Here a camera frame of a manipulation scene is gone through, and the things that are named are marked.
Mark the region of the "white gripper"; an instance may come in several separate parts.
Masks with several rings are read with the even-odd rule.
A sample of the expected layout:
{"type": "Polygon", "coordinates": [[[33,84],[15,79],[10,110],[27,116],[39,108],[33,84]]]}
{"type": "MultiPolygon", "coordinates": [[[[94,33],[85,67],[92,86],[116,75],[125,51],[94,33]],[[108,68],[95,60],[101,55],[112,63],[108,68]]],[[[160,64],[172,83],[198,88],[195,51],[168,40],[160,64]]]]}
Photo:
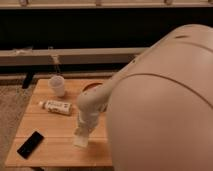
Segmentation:
{"type": "Polygon", "coordinates": [[[77,128],[75,129],[75,135],[77,136],[89,136],[99,122],[98,113],[85,114],[80,112],[77,116],[77,128]]]}

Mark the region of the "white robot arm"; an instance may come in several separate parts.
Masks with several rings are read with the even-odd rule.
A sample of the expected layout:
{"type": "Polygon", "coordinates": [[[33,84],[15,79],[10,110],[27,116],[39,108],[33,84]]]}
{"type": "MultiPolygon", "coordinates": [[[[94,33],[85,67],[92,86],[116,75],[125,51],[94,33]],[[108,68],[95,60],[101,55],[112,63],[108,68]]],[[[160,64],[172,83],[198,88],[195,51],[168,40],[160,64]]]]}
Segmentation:
{"type": "Polygon", "coordinates": [[[81,146],[106,113],[115,171],[213,171],[213,27],[176,28],[77,106],[81,146]]]}

